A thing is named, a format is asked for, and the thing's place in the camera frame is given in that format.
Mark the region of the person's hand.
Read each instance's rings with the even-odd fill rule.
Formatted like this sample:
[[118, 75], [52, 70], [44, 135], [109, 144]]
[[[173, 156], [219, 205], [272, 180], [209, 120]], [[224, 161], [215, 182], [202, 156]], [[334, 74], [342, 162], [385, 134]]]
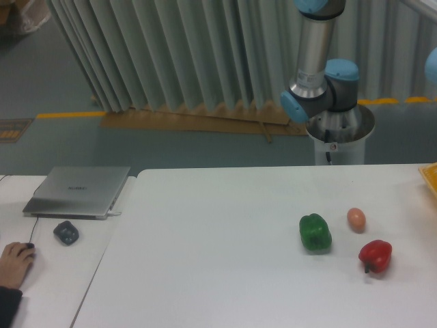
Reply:
[[5, 246], [1, 254], [1, 286], [19, 289], [25, 279], [27, 270], [18, 258], [24, 243], [13, 242]]

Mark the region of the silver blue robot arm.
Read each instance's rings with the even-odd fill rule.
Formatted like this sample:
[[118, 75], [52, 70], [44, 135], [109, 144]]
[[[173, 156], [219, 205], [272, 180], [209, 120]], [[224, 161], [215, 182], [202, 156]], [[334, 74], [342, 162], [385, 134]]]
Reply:
[[359, 98], [433, 98], [435, 1], [296, 1], [296, 69], [281, 94], [295, 122], [347, 111]]

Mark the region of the dark sleeved forearm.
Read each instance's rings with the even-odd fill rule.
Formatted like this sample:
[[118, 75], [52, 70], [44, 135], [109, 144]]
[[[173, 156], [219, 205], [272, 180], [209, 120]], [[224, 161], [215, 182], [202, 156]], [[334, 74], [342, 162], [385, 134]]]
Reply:
[[8, 328], [19, 309], [23, 293], [19, 289], [1, 287], [1, 328]]

